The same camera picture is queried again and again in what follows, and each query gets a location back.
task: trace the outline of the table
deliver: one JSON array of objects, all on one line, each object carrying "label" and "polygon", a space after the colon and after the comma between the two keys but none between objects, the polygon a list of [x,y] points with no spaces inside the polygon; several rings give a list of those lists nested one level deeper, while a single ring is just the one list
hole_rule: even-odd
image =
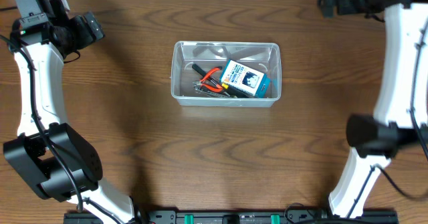
[{"label": "table", "polygon": [[[118,189],[149,210],[326,205],[348,156],[346,120],[353,112],[370,114],[377,100],[382,23],[361,15],[323,19],[316,0],[68,3],[72,15],[93,11],[106,33],[64,67],[68,117]],[[9,35],[18,11],[0,16],[0,33]],[[179,106],[170,75],[180,40],[277,43],[281,99],[266,109]],[[6,142],[16,137],[21,98],[18,69],[4,43],[0,96],[0,141]],[[426,188],[420,146],[401,151],[388,171],[405,190]],[[0,222],[62,223],[75,208],[38,199],[3,157],[0,179]],[[428,220],[426,206],[401,197],[384,177],[366,202],[395,208],[401,223]]]}]

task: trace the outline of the box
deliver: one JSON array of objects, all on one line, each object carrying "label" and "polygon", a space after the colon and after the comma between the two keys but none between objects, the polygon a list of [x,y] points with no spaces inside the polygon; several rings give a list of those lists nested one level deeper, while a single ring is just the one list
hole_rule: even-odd
[{"label": "box", "polygon": [[[229,60],[265,73],[271,80],[264,98],[216,98],[198,93],[193,82],[201,79],[192,64],[208,72]],[[270,107],[281,97],[281,57],[275,43],[179,41],[171,68],[171,95],[182,106]],[[219,79],[221,71],[213,77]]]}]

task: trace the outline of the wood grain surface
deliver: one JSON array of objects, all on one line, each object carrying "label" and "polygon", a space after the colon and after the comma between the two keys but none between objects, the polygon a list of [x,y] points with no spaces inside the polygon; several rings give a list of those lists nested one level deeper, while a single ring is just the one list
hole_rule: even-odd
[{"label": "wood grain surface", "polygon": [[[323,19],[316,0],[68,0],[93,11],[102,41],[66,64],[70,124],[98,151],[104,176],[153,209],[285,209],[326,205],[349,147],[346,119],[374,108],[385,27],[363,16]],[[0,7],[14,5],[2,0]],[[0,13],[9,35],[17,11]],[[181,107],[171,97],[173,46],[180,40],[273,42],[282,56],[282,97],[271,108]],[[0,43],[0,141],[16,137],[17,65]],[[388,168],[405,190],[423,193],[420,146]],[[0,222],[62,223],[68,203],[38,199],[0,157]],[[401,223],[428,220],[426,203],[398,195],[384,177],[366,207],[394,208]]]}]

